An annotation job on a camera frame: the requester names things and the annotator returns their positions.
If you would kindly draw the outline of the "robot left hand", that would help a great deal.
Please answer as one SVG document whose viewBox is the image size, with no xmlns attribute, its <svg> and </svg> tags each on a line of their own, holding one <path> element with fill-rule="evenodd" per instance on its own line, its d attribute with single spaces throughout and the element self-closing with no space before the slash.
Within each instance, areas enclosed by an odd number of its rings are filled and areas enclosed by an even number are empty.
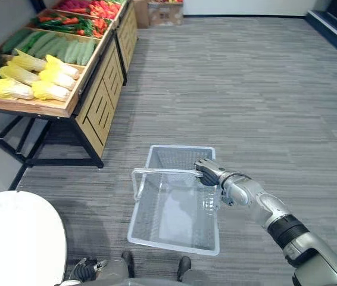
<svg viewBox="0 0 337 286">
<path fill-rule="evenodd" d="M 96 280 L 100 271 L 107 265 L 108 260 L 82 258 L 70 272 L 68 279 L 79 282 L 89 282 Z"/>
</svg>

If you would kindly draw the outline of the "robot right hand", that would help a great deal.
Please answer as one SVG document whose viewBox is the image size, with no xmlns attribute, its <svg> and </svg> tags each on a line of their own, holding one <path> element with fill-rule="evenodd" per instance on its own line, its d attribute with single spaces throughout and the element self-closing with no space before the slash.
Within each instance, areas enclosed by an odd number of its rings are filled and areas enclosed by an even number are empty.
<svg viewBox="0 0 337 286">
<path fill-rule="evenodd" d="M 194 165 L 196 170 L 202 173 L 200 181 L 206 186 L 218 185 L 220 183 L 220 177 L 226 171 L 225 168 L 209 158 L 199 159 Z"/>
</svg>

